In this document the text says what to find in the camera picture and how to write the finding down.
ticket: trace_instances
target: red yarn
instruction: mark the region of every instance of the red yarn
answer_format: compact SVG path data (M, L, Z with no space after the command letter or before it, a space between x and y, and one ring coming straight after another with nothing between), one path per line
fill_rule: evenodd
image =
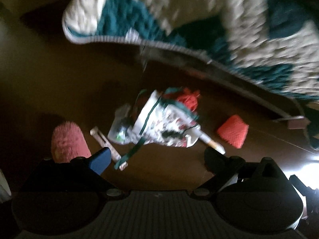
M190 109L191 112L194 112L197 109L199 98L199 90L195 92L191 92L188 88L184 88L183 91L176 93L169 93L164 95L163 97L166 99L173 99L178 102L183 103L187 108Z

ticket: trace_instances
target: green strap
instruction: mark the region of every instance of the green strap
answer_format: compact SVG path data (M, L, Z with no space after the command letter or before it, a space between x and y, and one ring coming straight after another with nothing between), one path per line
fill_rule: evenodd
M124 162L130 159L133 154L135 154L141 148L141 146L144 145L145 141L146 139L142 137L127 154L125 154L120 160L116 162L116 164L114 165L114 169L117 170Z
M135 103L138 101L138 98L139 98L143 93L146 93L146 92L147 92L146 89L140 90L140 92L138 93L138 96L136 97Z
M183 88L176 88L176 87L169 87L166 89L166 91L164 92L164 94L170 94L170 93L176 93L176 92L182 92Z
M150 118L150 115L153 112L153 110L155 109L155 107L159 104L159 101L160 101L160 99L158 99L156 101L156 103L151 108L150 112L147 114L147 117L145 119L144 125L143 125L143 127L142 127L142 129L140 131L140 135L143 134L143 132L144 132L144 130L146 128L147 122L148 122L148 120ZM118 160L116 162L116 164L114 165L114 169L117 170L121 166L121 164L123 164L128 159L130 159L141 148L141 146L144 145L145 141L146 141L146 139L141 137L141 139L138 141L138 143L127 154L125 154L120 160Z

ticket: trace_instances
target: brown floor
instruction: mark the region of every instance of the brown floor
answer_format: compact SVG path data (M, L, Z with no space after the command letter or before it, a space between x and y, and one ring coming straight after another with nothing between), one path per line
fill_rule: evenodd
M134 59L136 47L74 45L63 36L59 21L50 21L46 29L43 15L38 19L30 30L8 12L0 14L0 168L13 191L50 155L50 137L57 124L63 120L78 123L94 153L99 146L89 130L97 125L107 134L115 109L134 101L141 88L200 89L202 129L223 144L227 156L238 155L246 161L270 156L287 175L305 176L307 164L318 164L318 153L307 145L302 130L272 122L278 116L256 103L158 63L150 63L142 76ZM232 114L249 124L242 149L215 134ZM124 154L131 145L115 147ZM103 177L123 189L193 189L211 177L204 168L204 150L201 142L191 148L146 145L123 172L109 166Z

